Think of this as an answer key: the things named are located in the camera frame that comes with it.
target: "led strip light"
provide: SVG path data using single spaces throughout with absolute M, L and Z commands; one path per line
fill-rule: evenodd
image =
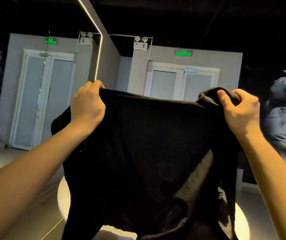
M 86 12 L 86 14 L 89 16 L 89 18 L 91 19 L 92 23 L 94 24 L 94 26 L 96 27 L 96 29 L 98 30 L 98 32 L 101 34 L 101 40 L 100 40 L 100 45 L 98 48 L 98 56 L 97 56 L 97 64 L 96 64 L 96 71 L 95 71 L 95 77 L 94 77 L 94 81 L 97 78 L 97 70 L 98 70 L 98 64 L 100 62 L 100 56 L 101 56 L 101 47 L 102 47 L 102 42 L 103 42 L 103 34 L 101 32 L 101 30 L 98 28 L 98 26 L 96 25 L 96 23 L 94 22 L 92 16 L 89 14 L 89 11 L 86 9 L 85 5 L 83 4 L 83 2 L 81 0 L 78 0 L 79 3 L 81 4 L 81 6 L 83 7 L 84 11 Z

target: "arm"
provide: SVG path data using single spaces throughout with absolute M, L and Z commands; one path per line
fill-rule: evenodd
M 241 89 L 234 92 L 241 98 L 237 106 L 224 91 L 217 92 L 226 122 L 246 153 L 279 238 L 286 240 L 286 163 L 259 128 L 258 98 Z
M 100 81 L 86 83 L 71 102 L 71 123 L 0 170 L 0 238 L 37 197 L 68 155 L 102 121 Z

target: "frosted glass panel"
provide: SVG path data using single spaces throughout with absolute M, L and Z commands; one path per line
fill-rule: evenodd
M 32 56 L 28 58 L 20 115 L 14 140 L 15 145 L 32 146 L 43 67 L 44 58 Z
M 187 74 L 184 100 L 196 101 L 200 92 L 210 88 L 211 78 L 211 76 Z
M 156 99 L 173 99 L 176 73 L 154 71 L 150 97 Z
M 54 60 L 41 142 L 52 136 L 51 124 L 68 107 L 73 61 Z

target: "person's left hand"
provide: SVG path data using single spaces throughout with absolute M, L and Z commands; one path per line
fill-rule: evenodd
M 99 96 L 100 88 L 104 88 L 101 81 L 88 81 L 71 101 L 71 124 L 88 134 L 101 123 L 105 114 L 105 104 Z

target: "black ceiling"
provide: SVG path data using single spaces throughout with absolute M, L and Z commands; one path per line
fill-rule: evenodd
M 90 0 L 110 34 L 153 44 L 243 52 L 243 64 L 286 68 L 286 0 Z M 0 35 L 95 31 L 76 0 L 0 0 Z M 112 37 L 123 56 L 133 38 Z

